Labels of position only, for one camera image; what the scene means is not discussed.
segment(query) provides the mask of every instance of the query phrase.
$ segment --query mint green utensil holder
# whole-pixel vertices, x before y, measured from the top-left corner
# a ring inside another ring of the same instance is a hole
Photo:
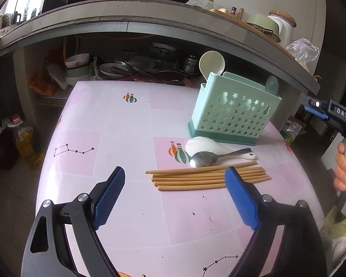
[[[280,97],[254,81],[229,72],[210,73],[207,83],[201,84],[188,124],[190,137],[255,145],[280,102]]]

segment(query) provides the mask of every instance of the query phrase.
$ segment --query stack of bowls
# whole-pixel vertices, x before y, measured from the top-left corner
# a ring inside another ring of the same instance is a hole
[[[77,54],[65,60],[67,68],[66,81],[69,85],[74,86],[78,81],[85,81],[90,77],[89,72],[89,54]]]

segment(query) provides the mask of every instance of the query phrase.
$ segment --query constellation print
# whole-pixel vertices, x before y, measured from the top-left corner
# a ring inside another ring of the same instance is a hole
[[[87,151],[71,150],[71,149],[69,149],[68,144],[65,144],[65,145],[62,145],[60,147],[55,148],[55,150],[54,150],[54,157],[56,155],[59,155],[61,153],[68,152],[68,151],[75,152],[75,153],[80,153],[80,154],[85,154],[85,153],[90,152],[92,150],[95,150],[95,148],[92,147],[91,149],[89,149]]]
[[[212,265],[218,263],[219,261],[221,261],[221,260],[224,259],[224,258],[238,258],[238,255],[236,255],[236,256],[224,256],[224,257],[222,257],[221,259],[218,259],[218,260],[214,261],[211,265],[209,265],[209,266],[207,266],[207,267],[204,267],[204,268],[203,268],[203,271],[204,271],[203,277],[205,276],[205,273],[206,273],[206,271],[208,270],[208,268],[210,268]]]

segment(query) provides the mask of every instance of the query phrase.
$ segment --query yellow oil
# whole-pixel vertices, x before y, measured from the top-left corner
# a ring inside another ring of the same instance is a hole
[[[21,130],[20,132],[21,135],[16,136],[15,146],[32,170],[39,169],[44,154],[41,146],[33,139],[33,130]]]

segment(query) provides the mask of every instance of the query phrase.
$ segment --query gourd-shaped hole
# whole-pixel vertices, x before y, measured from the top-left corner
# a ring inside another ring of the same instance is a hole
[[[219,98],[218,98],[218,103],[221,105],[224,105],[225,103],[227,103],[227,101],[228,101],[227,96],[228,96],[228,93],[226,91],[221,93]]]
[[[269,113],[269,109],[270,109],[270,107],[267,106],[263,111],[263,115],[267,115]]]
[[[244,104],[244,109],[245,109],[245,110],[249,110],[250,107],[251,107],[251,103],[252,103],[251,99],[248,99],[248,100],[246,101],[246,103]]]

